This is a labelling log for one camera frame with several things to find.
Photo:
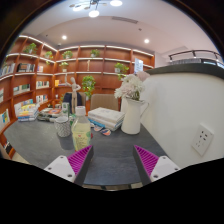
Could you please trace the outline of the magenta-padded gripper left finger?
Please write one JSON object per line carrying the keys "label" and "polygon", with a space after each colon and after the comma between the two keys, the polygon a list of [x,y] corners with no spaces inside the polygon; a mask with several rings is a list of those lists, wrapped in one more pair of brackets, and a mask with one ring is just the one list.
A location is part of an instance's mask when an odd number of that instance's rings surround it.
{"label": "magenta-padded gripper left finger", "polygon": [[60,155],[45,168],[45,171],[82,186],[93,154],[93,146],[89,145],[68,157]]}

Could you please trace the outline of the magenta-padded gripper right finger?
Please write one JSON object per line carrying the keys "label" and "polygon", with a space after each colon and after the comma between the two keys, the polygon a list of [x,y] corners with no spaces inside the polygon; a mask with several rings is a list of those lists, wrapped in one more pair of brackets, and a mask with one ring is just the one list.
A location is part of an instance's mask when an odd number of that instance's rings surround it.
{"label": "magenta-padded gripper right finger", "polygon": [[167,156],[158,157],[137,145],[133,147],[133,156],[143,185],[147,185],[179,170],[179,167]]}

